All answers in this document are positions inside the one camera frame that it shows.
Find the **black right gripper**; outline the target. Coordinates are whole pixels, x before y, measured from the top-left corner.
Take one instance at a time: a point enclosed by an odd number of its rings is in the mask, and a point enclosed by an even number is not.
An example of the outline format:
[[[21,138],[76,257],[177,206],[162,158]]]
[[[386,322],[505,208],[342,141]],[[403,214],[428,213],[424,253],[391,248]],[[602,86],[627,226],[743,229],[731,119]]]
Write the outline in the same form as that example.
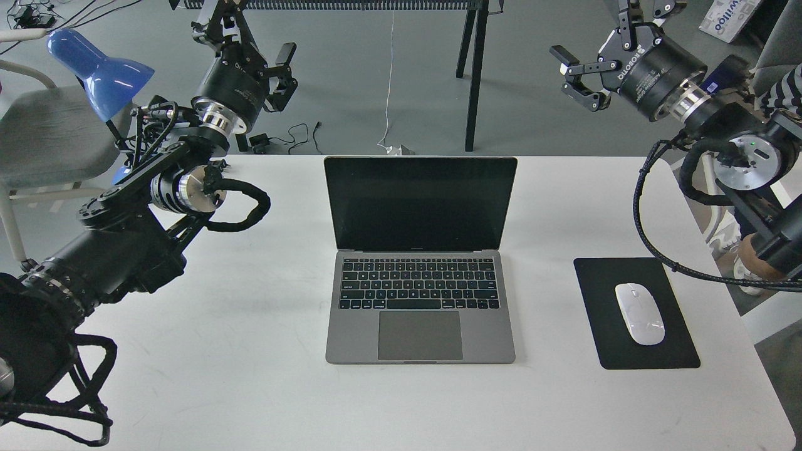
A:
[[[701,82],[707,72],[705,63],[659,28],[686,6],[687,1],[653,1],[649,9],[653,20],[647,22],[641,1],[617,1],[618,28],[600,49],[602,61],[582,64],[564,46],[550,46],[549,53],[561,63],[561,90],[589,111],[605,110],[609,93],[592,91],[582,83],[584,75],[602,73],[605,89],[621,95],[648,120],[662,119],[672,92],[687,80]]]

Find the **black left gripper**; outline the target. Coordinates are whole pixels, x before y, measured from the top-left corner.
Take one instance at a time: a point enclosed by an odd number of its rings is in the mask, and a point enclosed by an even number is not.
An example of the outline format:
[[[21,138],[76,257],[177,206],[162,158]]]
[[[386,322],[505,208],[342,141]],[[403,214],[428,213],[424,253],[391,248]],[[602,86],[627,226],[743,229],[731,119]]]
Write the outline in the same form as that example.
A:
[[[247,1],[204,1],[191,23],[192,38],[215,52],[192,108],[198,113],[214,106],[232,115],[233,133],[250,132],[266,102],[269,112],[281,112],[298,88],[291,60],[297,43],[284,43],[271,67],[251,44],[244,20]]]

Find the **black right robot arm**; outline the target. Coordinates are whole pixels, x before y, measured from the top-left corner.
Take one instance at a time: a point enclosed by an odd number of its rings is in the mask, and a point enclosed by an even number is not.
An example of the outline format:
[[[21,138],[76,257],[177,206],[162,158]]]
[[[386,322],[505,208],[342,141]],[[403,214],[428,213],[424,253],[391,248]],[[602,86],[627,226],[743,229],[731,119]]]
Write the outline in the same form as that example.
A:
[[[762,194],[784,177],[800,155],[800,116],[788,109],[761,118],[748,105],[746,72],[727,61],[714,71],[667,36],[662,24],[685,1],[618,2],[618,23],[596,60],[582,63],[562,46],[550,48],[561,64],[562,91],[590,111],[620,95],[651,122],[674,117],[679,134],[653,146],[633,198],[636,230],[645,247],[673,271],[700,273],[665,257],[645,236],[640,197],[653,163],[668,148],[685,149],[679,187],[685,197],[713,207],[732,207],[754,227],[754,257],[779,277],[718,282],[775,291],[800,290],[800,200],[780,207]]]

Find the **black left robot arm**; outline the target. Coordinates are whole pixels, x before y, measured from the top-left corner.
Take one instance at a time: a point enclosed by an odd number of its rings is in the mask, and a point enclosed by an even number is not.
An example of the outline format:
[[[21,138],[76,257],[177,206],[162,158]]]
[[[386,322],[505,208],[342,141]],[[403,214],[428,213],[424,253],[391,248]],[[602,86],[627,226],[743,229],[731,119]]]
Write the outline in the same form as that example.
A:
[[[128,173],[78,211],[84,232],[23,275],[2,274],[2,423],[74,442],[109,442],[98,394],[117,345],[76,329],[97,306],[154,293],[184,273],[183,251],[203,229],[236,233],[268,213],[266,192],[225,178],[214,162],[262,111],[286,108],[298,86],[286,43],[273,66],[244,17],[246,1],[206,1],[192,36],[215,58],[189,106],[155,96],[132,110]]]

